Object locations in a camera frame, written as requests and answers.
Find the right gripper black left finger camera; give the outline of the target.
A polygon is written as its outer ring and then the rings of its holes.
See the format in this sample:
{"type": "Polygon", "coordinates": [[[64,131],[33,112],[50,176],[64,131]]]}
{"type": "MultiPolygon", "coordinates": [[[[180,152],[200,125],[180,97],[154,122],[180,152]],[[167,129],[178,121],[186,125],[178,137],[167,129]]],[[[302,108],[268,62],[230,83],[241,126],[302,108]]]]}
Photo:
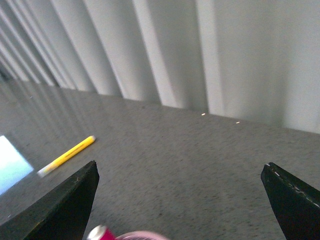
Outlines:
{"type": "Polygon", "coordinates": [[[2,240],[81,240],[99,183],[88,162],[27,209],[0,226],[2,240]]]}

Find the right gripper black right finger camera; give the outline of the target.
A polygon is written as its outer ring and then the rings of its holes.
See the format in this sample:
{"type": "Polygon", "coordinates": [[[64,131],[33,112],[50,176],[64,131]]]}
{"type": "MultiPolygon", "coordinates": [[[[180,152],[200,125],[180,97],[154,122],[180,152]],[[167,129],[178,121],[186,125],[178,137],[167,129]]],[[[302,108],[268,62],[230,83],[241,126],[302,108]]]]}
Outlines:
{"type": "Polygon", "coordinates": [[[273,162],[260,175],[273,213],[287,240],[320,238],[320,191],[273,162]]]}

